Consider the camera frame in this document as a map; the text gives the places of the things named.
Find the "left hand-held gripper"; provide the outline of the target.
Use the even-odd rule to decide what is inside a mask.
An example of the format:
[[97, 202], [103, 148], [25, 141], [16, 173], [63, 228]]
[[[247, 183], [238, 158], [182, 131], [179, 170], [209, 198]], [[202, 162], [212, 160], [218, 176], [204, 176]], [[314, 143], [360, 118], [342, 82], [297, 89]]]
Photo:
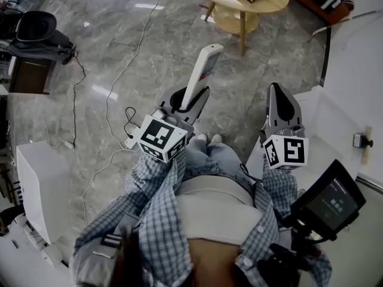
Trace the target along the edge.
[[167, 89], [159, 106], [146, 115], [139, 130], [137, 143], [142, 152], [164, 163], [171, 161], [194, 135], [193, 124], [199, 118], [210, 94], [210, 88], [200, 91], [187, 108], [182, 102], [187, 86]]

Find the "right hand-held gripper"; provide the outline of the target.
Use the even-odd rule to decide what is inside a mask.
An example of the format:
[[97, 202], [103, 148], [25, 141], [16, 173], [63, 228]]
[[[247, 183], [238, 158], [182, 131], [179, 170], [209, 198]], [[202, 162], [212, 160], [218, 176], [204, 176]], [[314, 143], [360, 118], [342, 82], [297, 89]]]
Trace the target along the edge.
[[[260, 142], [270, 169], [294, 170], [308, 163], [309, 139], [305, 137], [299, 103], [289, 90], [279, 83], [268, 88], [266, 101], [267, 124], [260, 132]], [[277, 127], [279, 119], [290, 127]]]

